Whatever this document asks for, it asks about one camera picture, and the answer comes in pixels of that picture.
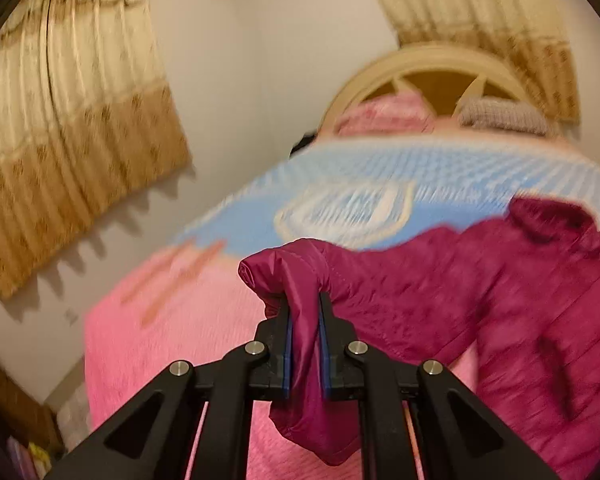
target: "cream headboard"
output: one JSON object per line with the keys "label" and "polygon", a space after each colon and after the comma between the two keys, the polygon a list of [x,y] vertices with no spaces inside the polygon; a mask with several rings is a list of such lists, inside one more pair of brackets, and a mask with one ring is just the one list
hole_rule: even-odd
{"label": "cream headboard", "polygon": [[529,101],[513,72],[497,57],[443,43],[410,45],[353,76],[331,102],[321,130],[331,130],[350,106],[384,94],[418,89],[439,116],[476,96]]}

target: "pillow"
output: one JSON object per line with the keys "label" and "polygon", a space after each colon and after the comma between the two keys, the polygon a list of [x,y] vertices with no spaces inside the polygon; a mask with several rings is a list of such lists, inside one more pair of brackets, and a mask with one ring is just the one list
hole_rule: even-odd
{"label": "pillow", "polygon": [[458,106],[460,126],[479,130],[494,128],[545,137],[549,123],[540,110],[529,103],[495,97],[471,98]]}
{"label": "pillow", "polygon": [[333,129],[337,136],[432,132],[435,113],[416,91],[383,95],[351,107]]}

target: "silver screw head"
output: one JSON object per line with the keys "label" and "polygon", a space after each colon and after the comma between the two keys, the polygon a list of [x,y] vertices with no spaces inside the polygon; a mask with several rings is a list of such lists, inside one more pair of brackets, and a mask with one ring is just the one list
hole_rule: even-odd
{"label": "silver screw head", "polygon": [[249,341],[244,346],[244,351],[247,352],[247,354],[251,355],[262,354],[264,352],[264,349],[264,343],[261,343],[260,341]]}
{"label": "silver screw head", "polygon": [[443,367],[442,363],[439,363],[435,359],[430,359],[429,361],[424,361],[422,365],[424,371],[426,371],[429,375],[438,375],[442,373],[445,367]]}
{"label": "silver screw head", "polygon": [[171,375],[180,377],[181,375],[186,374],[189,371],[189,368],[189,363],[186,361],[176,361],[171,363],[171,366],[169,366],[169,371],[171,372]]}
{"label": "silver screw head", "polygon": [[352,341],[347,348],[355,355],[366,354],[366,351],[369,350],[369,346],[363,341]]}

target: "knit pillow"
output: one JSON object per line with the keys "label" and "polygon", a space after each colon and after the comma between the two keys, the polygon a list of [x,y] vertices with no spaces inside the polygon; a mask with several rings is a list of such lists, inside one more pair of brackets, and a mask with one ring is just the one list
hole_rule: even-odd
{"label": "knit pillow", "polygon": [[497,129],[546,136],[549,123],[540,110],[529,103],[481,97],[459,105],[458,122],[478,130]]}

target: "gold curtain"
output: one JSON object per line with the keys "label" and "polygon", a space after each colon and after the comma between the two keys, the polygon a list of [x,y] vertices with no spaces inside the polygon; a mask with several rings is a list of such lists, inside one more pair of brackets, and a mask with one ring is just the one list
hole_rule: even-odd
{"label": "gold curtain", "polygon": [[189,161],[147,0],[22,0],[0,31],[0,298]]}
{"label": "gold curtain", "polygon": [[571,48],[554,0],[380,0],[401,45],[446,41],[505,60],[548,117],[580,121]]}

